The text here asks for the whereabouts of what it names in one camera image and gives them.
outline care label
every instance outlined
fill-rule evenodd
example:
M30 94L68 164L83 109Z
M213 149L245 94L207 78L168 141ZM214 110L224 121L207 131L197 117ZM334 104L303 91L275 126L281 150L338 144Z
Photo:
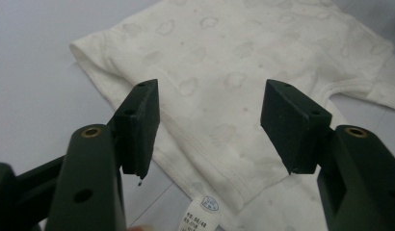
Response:
M215 231L219 225L219 218L212 211L218 210L218 203L210 196L206 196L200 204L194 200L191 205L189 205L182 220L179 222L177 230Z

